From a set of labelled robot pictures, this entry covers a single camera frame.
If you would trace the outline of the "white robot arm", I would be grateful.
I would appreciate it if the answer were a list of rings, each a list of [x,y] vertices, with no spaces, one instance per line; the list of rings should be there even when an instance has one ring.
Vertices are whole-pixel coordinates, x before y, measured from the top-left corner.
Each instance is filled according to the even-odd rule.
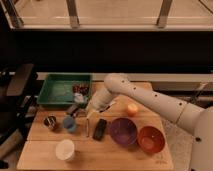
[[[194,136],[188,171],[213,171],[213,106],[202,108],[156,91],[136,86],[126,74],[110,73],[90,98],[86,118],[106,111],[118,96],[125,95]]]

